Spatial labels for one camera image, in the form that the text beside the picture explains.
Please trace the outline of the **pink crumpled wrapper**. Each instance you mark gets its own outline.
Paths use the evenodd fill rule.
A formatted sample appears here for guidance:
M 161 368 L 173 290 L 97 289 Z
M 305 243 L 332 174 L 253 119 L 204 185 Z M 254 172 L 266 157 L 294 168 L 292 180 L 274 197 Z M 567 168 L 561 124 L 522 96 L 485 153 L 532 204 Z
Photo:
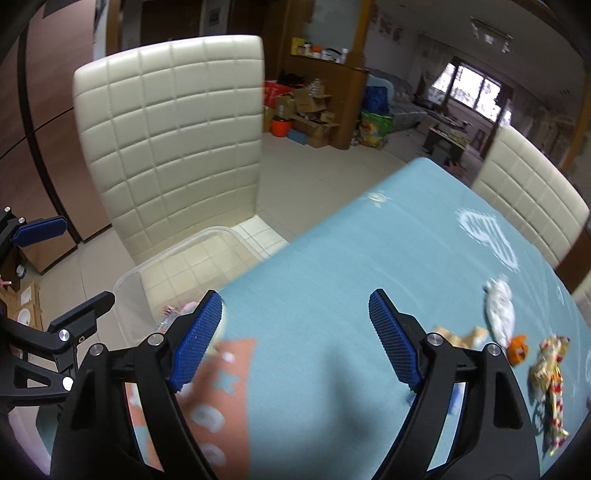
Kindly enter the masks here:
M 163 314 L 164 314 L 163 322 L 165 324 L 171 323 L 177 317 L 193 312 L 194 309 L 197 307 L 197 305 L 198 305 L 198 303 L 194 302 L 194 301 L 188 302 L 184 306 L 179 307 L 179 308 L 167 305 L 163 310 Z

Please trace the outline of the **clear plastic bin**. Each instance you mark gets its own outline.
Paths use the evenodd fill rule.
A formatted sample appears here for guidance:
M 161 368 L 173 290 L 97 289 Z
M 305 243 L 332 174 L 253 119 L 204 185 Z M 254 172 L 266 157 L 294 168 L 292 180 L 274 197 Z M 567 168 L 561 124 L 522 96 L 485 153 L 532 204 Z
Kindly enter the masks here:
M 238 232 L 226 227 L 207 228 L 156 254 L 114 286 L 113 311 L 125 343 L 134 346 L 165 326 L 167 305 L 198 302 L 262 261 Z

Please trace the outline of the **teal printed tablecloth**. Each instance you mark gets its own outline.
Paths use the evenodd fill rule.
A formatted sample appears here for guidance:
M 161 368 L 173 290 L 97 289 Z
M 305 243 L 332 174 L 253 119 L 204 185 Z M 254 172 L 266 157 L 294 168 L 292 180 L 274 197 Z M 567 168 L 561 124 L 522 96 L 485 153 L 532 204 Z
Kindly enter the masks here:
M 575 444 L 590 393 L 590 331 L 542 254 L 474 192 L 416 160 L 221 293 L 224 341 L 180 394 L 224 479 L 365 479 L 408 413 L 408 388 L 370 323 L 383 289 L 424 328 L 485 322 L 506 275 L 516 329 L 568 337 L 564 425 Z

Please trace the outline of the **pile of cardboard boxes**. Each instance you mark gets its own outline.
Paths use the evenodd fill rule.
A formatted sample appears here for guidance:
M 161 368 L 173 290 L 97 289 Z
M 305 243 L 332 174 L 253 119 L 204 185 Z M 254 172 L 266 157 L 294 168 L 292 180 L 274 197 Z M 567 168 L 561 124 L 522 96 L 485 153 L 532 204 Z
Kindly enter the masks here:
M 331 98 L 320 79 L 297 87 L 266 81 L 263 131 L 312 148 L 325 147 L 339 127 L 329 111 Z

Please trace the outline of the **cream chair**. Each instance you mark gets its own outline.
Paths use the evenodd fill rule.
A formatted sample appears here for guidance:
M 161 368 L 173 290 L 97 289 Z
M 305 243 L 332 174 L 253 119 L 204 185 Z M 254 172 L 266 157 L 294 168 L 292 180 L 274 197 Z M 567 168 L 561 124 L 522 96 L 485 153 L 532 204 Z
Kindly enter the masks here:
M 588 325 L 591 324 L 591 272 L 572 293 L 572 298 Z
M 497 131 L 472 190 L 554 268 L 579 239 L 590 215 L 569 180 L 512 126 Z
M 135 264 L 256 216 L 263 83 L 256 35 L 152 44 L 74 72 L 83 158 Z

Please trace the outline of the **beige drink carton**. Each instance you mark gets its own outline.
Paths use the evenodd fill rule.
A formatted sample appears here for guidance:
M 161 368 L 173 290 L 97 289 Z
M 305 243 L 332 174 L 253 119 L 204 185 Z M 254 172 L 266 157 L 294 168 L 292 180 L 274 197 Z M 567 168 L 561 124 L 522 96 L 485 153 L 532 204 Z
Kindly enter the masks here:
M 444 337 L 454 347 L 480 351 L 489 339 L 489 331 L 480 326 L 473 327 L 466 335 L 460 336 L 443 326 L 436 326 L 434 332 Z

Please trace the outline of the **cream chair far middle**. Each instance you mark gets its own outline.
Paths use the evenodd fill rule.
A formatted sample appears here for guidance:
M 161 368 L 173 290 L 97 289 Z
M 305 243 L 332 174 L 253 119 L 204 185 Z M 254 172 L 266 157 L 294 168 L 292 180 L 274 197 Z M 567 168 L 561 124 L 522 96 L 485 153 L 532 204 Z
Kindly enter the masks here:
M 590 215 L 569 180 L 512 126 L 497 131 L 472 190 L 554 268 L 579 239 Z

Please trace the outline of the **window with grille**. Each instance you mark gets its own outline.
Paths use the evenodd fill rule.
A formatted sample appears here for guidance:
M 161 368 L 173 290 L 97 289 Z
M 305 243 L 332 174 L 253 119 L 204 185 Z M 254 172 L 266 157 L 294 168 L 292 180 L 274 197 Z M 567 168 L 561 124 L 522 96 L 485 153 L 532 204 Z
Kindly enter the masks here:
M 450 62 L 428 89 L 428 100 L 441 106 L 447 98 L 462 104 L 491 122 L 501 114 L 499 95 L 503 84 L 460 62 Z

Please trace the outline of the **white crumpled tissue bag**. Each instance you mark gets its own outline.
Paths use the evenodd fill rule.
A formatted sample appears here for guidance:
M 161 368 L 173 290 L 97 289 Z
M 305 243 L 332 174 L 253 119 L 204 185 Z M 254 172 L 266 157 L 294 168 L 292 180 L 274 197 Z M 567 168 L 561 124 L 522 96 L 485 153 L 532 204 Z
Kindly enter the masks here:
M 506 350 L 514 336 L 516 315 L 513 294 L 504 274 L 489 279 L 485 290 L 485 314 L 494 341 Z

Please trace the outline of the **orange peel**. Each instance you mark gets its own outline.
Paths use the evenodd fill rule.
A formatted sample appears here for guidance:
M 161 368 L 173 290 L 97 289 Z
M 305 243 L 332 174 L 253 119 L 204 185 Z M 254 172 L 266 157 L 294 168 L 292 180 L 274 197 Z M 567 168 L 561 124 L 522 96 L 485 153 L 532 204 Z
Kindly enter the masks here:
M 529 346 L 527 344 L 527 336 L 519 334 L 511 338 L 509 345 L 506 348 L 506 356 L 509 364 L 515 367 L 523 363 L 529 352 Z

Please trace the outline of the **ceiling lamp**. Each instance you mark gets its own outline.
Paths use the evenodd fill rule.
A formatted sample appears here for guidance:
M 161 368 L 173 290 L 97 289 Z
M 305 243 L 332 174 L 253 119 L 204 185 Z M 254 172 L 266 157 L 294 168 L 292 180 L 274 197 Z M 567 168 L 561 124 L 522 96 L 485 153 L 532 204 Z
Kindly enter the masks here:
M 501 53 L 509 53 L 513 37 L 474 17 L 471 18 L 474 36 Z

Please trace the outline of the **coffee table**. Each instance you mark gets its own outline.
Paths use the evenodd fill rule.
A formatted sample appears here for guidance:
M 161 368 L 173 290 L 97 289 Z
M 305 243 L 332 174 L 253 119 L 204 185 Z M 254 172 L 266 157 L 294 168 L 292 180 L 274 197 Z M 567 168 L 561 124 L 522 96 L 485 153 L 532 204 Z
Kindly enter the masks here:
M 436 127 L 431 127 L 423 144 L 423 150 L 440 166 L 461 166 L 466 146 Z

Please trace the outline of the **colourful shopping bag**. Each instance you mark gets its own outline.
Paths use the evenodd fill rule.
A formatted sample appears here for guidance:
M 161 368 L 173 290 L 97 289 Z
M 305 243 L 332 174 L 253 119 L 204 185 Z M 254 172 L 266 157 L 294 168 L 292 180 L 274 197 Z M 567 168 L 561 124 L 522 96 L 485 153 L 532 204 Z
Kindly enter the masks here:
M 359 143 L 363 146 L 382 150 L 392 131 L 393 117 L 362 111 L 360 117 Z

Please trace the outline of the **red gold snack wrapper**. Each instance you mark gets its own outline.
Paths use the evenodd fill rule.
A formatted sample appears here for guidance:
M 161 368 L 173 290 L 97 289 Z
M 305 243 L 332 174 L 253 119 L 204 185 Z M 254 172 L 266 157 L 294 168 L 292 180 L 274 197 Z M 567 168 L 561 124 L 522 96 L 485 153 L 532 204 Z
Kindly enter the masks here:
M 566 336 L 551 335 L 539 345 L 537 358 L 530 368 L 528 382 L 536 400 L 544 404 L 545 452 L 553 456 L 564 445 L 569 433 L 564 428 L 564 378 L 561 363 L 570 347 Z

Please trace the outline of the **cream chair far right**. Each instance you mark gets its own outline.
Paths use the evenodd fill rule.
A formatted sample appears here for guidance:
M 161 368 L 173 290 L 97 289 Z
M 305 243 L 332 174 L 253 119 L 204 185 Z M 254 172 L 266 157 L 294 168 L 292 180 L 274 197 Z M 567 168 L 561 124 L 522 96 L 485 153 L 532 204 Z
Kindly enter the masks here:
M 588 325 L 591 324 L 591 272 L 572 293 L 572 298 Z

